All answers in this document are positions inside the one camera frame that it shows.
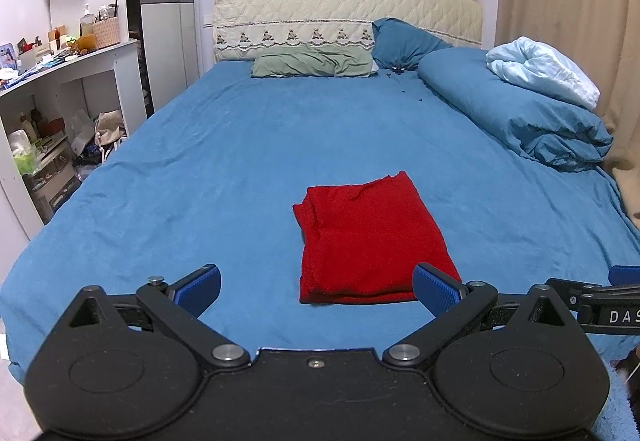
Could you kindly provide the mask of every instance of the wardrobe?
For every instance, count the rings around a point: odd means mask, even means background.
[[[161,109],[198,77],[193,0],[127,0],[129,35],[140,41],[147,113]]]

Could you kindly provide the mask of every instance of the red folded cloth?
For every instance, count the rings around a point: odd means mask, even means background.
[[[419,262],[460,280],[404,171],[364,185],[308,188],[293,212],[305,238],[301,303],[415,300],[412,273]]]

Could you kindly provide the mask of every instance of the curtain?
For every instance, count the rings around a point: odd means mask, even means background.
[[[499,0],[496,44],[528,36],[576,62],[600,89],[614,136],[604,167],[640,228],[640,0]]]

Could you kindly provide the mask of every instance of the woven basket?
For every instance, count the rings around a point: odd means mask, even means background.
[[[94,35],[98,49],[120,43],[120,22],[117,17],[94,22]]]

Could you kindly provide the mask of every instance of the bottle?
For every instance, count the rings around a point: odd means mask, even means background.
[[[27,119],[24,113],[20,113],[20,126],[22,130],[27,134],[27,137],[32,144],[37,142],[38,135],[36,134],[36,131],[33,129],[33,125],[31,125],[31,122]]]
[[[94,32],[94,14],[89,11],[89,4],[84,5],[84,15],[80,19],[80,35],[85,36]]]
[[[31,123],[33,124],[33,130],[36,131],[38,138],[43,137],[44,133],[42,132],[42,113],[38,110],[38,108],[33,108],[31,110]]]

